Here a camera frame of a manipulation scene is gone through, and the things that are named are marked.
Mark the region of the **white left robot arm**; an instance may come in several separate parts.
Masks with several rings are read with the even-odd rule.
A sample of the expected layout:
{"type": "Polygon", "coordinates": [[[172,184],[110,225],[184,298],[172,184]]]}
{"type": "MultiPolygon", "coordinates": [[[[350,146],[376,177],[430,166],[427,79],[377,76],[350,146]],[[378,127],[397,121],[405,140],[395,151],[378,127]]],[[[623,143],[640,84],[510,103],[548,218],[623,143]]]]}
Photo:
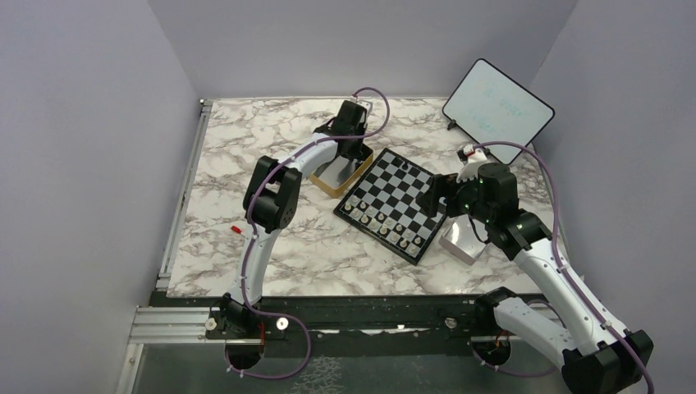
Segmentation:
{"type": "Polygon", "coordinates": [[[262,156],[257,161],[243,198],[244,251],[234,282],[219,304],[220,318],[238,337],[257,329],[259,317],[251,308],[262,298],[272,248],[296,214],[302,181],[340,156],[362,154],[371,111],[370,102],[346,100],[305,144],[283,158],[262,156]]]}

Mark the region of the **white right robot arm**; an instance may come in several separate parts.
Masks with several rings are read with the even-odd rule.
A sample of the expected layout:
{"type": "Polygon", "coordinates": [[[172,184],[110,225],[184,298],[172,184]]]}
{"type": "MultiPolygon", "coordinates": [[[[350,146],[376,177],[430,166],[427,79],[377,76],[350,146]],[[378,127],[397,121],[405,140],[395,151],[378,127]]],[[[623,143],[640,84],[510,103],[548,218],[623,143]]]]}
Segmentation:
{"type": "Polygon", "coordinates": [[[654,345],[643,331],[631,331],[591,294],[556,238],[539,217],[519,206],[515,175],[507,165],[485,163],[475,178],[438,174],[416,199],[429,217],[466,215],[485,226],[490,244],[538,286],[560,319],[534,311],[513,291],[500,287],[476,300],[474,325],[483,333],[515,334],[550,360],[573,393],[617,393],[644,380],[654,345]]]}

